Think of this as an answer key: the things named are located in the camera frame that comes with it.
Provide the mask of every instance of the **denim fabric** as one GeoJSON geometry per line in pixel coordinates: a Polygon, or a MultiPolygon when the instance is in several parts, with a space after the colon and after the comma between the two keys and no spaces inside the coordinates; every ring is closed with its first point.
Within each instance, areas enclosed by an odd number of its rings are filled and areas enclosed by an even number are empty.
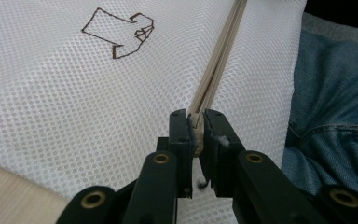
{"type": "Polygon", "coordinates": [[[301,33],[282,171],[311,194],[358,191],[358,45],[301,33]]]}

